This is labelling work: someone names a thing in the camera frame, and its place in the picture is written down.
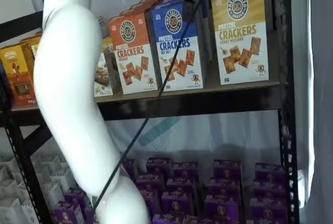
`pretzel crackers box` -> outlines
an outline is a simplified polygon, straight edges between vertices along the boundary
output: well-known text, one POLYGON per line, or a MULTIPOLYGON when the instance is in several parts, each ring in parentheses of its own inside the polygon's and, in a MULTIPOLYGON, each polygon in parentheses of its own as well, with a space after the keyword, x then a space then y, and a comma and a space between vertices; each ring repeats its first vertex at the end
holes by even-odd
POLYGON ((149 9, 140 7, 109 21, 118 71, 124 94, 158 89, 156 46, 148 26, 149 9))
POLYGON ((212 0, 221 84, 268 80, 264 0, 212 0))
POLYGON ((20 43, 0 49, 0 58, 14 103, 18 106, 35 104, 36 97, 33 90, 33 54, 27 43, 20 43))

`pretzelized logo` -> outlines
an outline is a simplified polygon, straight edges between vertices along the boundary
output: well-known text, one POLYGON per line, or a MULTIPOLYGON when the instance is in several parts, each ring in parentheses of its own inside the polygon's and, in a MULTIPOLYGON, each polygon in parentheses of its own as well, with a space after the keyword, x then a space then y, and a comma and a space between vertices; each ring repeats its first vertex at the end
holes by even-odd
POLYGON ((181 30, 183 24, 182 15, 175 9, 170 9, 165 16, 165 26, 167 30, 176 34, 181 30))
POLYGON ((227 10, 234 20, 242 19, 248 12, 248 0, 228 0, 227 10))
POLYGON ((130 21, 123 21, 120 26, 120 35, 125 42, 132 42, 135 38, 135 27, 130 21))

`cracker image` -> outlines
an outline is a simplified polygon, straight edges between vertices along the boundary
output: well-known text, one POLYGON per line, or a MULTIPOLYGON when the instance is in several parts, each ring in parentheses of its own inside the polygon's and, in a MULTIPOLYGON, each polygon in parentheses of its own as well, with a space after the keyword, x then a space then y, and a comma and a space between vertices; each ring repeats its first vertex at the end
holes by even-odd
POLYGON ((127 68, 127 71, 129 72, 130 76, 131 77, 134 76, 135 69, 134 69, 133 63, 127 64, 126 68, 127 68))
POLYGON ((260 51, 261 38, 252 37, 250 52, 254 55, 258 55, 260 51))
POLYGON ((195 52, 194 51, 190 51, 190 50, 186 51, 186 62, 187 62, 188 65, 193 66, 193 64, 194 64, 194 56, 195 56, 195 52))
POLYGON ((141 67, 147 71, 148 71, 148 61, 149 61, 148 57, 146 56, 141 57, 141 67))
POLYGON ((140 67, 140 66, 135 66, 134 77, 135 77, 137 80, 139 80, 139 81, 141 81, 142 70, 143 70, 142 67, 140 67))
MULTIPOLYGON (((170 69, 170 65, 167 65, 167 66, 164 67, 165 75, 168 74, 169 69, 170 69)), ((169 77, 168 77, 168 81, 172 81, 172 80, 175 80, 175 75, 174 75, 173 72, 171 72, 169 77)))
POLYGON ((234 72, 236 70, 234 61, 231 56, 223 58, 223 63, 227 74, 234 72))
POLYGON ((131 78, 131 74, 129 73, 129 71, 123 72, 123 76, 124 76, 124 80, 125 80, 126 85, 130 85, 130 84, 133 83, 132 78, 131 78))
POLYGON ((243 67, 247 68, 250 62, 250 58, 251 58, 251 52, 244 48, 240 55, 238 63, 243 67))
POLYGON ((187 68, 187 62, 180 60, 178 64, 177 73, 180 74, 182 77, 185 77, 187 68))
MULTIPOLYGON (((169 63, 170 63, 170 64, 171 64, 171 62, 172 62, 172 59, 173 59, 173 57, 171 57, 171 58, 169 59, 169 63)), ((177 71, 177 69, 178 69, 178 60, 177 60, 177 58, 176 58, 175 63, 174 63, 174 65, 172 66, 172 72, 177 71)))

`purple snack box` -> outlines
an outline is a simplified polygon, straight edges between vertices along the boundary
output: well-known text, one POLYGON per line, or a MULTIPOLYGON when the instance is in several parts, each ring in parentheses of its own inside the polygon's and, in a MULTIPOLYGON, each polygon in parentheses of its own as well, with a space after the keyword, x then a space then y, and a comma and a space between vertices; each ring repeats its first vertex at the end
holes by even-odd
POLYGON ((225 224, 239 222, 239 206, 237 198, 225 195, 207 195, 204 209, 208 216, 222 219, 225 224))
POLYGON ((147 160, 148 173, 162 173, 164 178, 172 177, 172 161, 167 157, 150 157, 147 160))
POLYGON ((273 200, 269 198, 251 198, 250 214, 252 218, 263 219, 287 219, 286 201, 273 200))
POLYGON ((259 181, 283 184, 285 182, 285 169, 281 165, 256 163, 255 179, 259 181))
POLYGON ((129 174, 132 181, 135 181, 138 177, 137 164, 135 159, 125 159, 123 162, 124 169, 129 174))
POLYGON ((191 193, 166 191, 162 195, 162 208, 166 213, 193 215, 193 200, 191 193))
POLYGON ((83 214, 83 218, 87 220, 84 209, 89 205, 89 199, 86 193, 82 190, 70 188, 63 194, 66 202, 74 202, 79 204, 83 214))
POLYGON ((165 190, 165 182, 161 173, 139 175, 136 179, 136 186, 139 190, 157 190, 159 196, 165 190))
POLYGON ((80 206, 74 202, 58 202, 54 209, 58 222, 83 224, 84 219, 80 206))
POLYGON ((151 218, 161 212, 161 203, 155 190, 140 190, 140 194, 146 202, 151 218))
POLYGON ((272 199, 286 198, 286 190, 281 184, 254 180, 252 184, 254 197, 266 197, 272 199))
POLYGON ((184 216, 174 215, 154 215, 152 224, 184 224, 184 216))

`white snack box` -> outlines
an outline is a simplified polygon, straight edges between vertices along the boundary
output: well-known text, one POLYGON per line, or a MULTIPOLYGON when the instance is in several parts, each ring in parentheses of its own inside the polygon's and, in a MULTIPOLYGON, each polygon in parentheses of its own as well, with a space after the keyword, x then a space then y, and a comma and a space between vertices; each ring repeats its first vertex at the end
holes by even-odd
POLYGON ((58 183, 44 183, 42 185, 42 192, 49 211, 54 211, 57 203, 65 200, 58 183))
POLYGON ((47 166, 50 173, 54 173, 61 168, 60 158, 58 155, 47 155, 41 158, 41 165, 47 166))
POLYGON ((1 224, 28 224, 18 199, 0 200, 1 224))
POLYGON ((16 193, 17 193, 21 203, 23 203, 26 200, 30 200, 29 193, 28 193, 27 187, 25 186, 24 182, 21 182, 16 187, 16 193))
POLYGON ((76 188, 76 183, 72 172, 68 168, 63 168, 57 170, 51 175, 52 182, 58 182, 62 192, 66 192, 70 188, 76 188))
POLYGON ((35 209, 30 200, 22 204, 22 210, 29 224, 39 224, 35 209))
POLYGON ((5 167, 1 168, 0 169, 0 181, 5 181, 5 180, 9 180, 9 179, 10 179, 10 177, 7 172, 7 169, 5 167))
POLYGON ((0 181, 0 197, 18 198, 16 193, 17 182, 16 180, 0 181))

